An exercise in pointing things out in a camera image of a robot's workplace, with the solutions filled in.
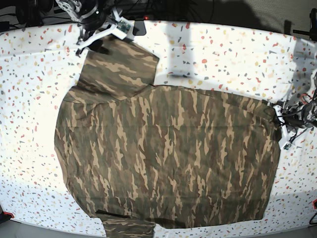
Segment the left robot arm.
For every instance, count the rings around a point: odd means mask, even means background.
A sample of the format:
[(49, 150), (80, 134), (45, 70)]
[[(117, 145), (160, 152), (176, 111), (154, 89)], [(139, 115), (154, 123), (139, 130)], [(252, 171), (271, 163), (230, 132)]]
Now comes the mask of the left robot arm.
[(288, 106), (286, 102), (273, 104), (276, 118), (281, 127), (282, 138), (279, 141), (280, 149), (289, 150), (301, 135), (298, 130), (306, 131), (317, 126), (317, 93), (300, 96), (300, 102)]

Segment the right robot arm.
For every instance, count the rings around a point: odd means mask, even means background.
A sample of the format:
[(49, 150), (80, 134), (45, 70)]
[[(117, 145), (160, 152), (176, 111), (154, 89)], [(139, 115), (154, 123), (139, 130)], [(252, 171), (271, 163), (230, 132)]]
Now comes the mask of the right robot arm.
[(68, 13), (80, 28), (76, 55), (108, 35), (121, 40), (133, 41), (134, 23), (122, 16), (117, 8), (118, 0), (58, 0), (58, 6)]

